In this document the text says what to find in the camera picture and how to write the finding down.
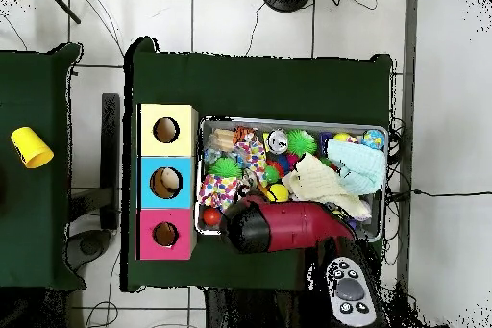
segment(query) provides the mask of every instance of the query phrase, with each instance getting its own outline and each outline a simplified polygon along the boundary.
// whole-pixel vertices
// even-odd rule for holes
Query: dark green tablecloth
[[[135,104],[189,104],[201,117],[233,115],[387,127],[391,67],[388,55],[371,61],[234,58],[156,54],[150,38],[134,43],[125,59],[124,150],[131,157],[123,161],[131,163],[131,178],[123,178],[123,208],[129,213],[122,222],[121,269],[128,274],[130,289],[198,285],[296,290],[304,266],[301,251],[240,255],[218,237],[201,235],[189,261],[137,261]],[[130,185],[129,195],[125,188]]]
[[[0,287],[77,289],[65,265],[68,218],[67,73],[81,48],[66,44],[48,54],[0,51]],[[53,160],[27,169],[11,133],[31,127],[53,150]]]

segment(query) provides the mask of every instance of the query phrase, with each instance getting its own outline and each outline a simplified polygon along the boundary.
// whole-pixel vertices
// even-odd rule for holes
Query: metal tray
[[[258,139],[262,142],[262,133],[271,132],[275,129],[301,129],[306,130],[308,133],[314,135],[316,139],[319,138],[319,134],[322,132],[331,133],[349,133],[352,136],[361,136],[366,130],[376,129],[384,134],[384,148],[383,153],[387,164],[388,155],[388,133],[386,129],[379,126],[361,126],[354,124],[337,124],[337,123],[315,123],[307,121],[291,121],[291,120],[265,120],[243,117],[210,117],[206,116],[200,121],[199,138],[197,142],[197,175],[196,175],[196,195],[200,192],[200,187],[205,179],[205,164],[203,163],[204,157],[204,143],[209,141],[209,135],[214,129],[226,129],[234,130],[237,126],[244,126],[257,129]],[[360,196],[361,199],[367,201],[372,207],[372,218],[360,222],[356,228],[356,234],[360,238],[368,239],[371,242],[377,241],[384,233],[384,197],[386,190],[386,178],[382,184],[382,188],[375,194]],[[218,227],[209,227],[206,225],[202,217],[202,212],[206,208],[204,205],[195,203],[195,227],[198,232],[203,235],[219,235]]]

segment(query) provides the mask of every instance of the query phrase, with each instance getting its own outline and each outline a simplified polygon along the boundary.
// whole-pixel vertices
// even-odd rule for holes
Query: game controller
[[[338,321],[351,327],[365,327],[376,321],[371,292],[356,262],[347,257],[332,260],[326,278],[333,315]]]

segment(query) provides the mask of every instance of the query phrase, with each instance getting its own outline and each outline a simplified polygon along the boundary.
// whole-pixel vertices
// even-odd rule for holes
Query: black pole
[[[70,16],[70,18],[72,18],[77,24],[80,24],[81,23],[81,20],[79,19],[79,17],[77,15],[75,15],[75,13],[73,13],[69,8],[68,6],[63,2],[63,0],[55,0],[57,2],[57,4],[63,8],[63,10]]]

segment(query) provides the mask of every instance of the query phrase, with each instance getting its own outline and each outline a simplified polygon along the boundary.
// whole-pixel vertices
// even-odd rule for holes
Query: green pom pom
[[[218,175],[223,178],[242,177],[242,171],[237,162],[228,157],[222,157],[213,163],[213,166],[210,167],[209,174]]]
[[[289,153],[302,157],[304,153],[314,154],[316,151],[316,140],[304,130],[291,130],[287,138]]]
[[[275,184],[281,176],[279,175],[279,171],[277,171],[277,168],[275,168],[272,165],[268,165],[265,168],[265,179],[268,182],[268,184]]]

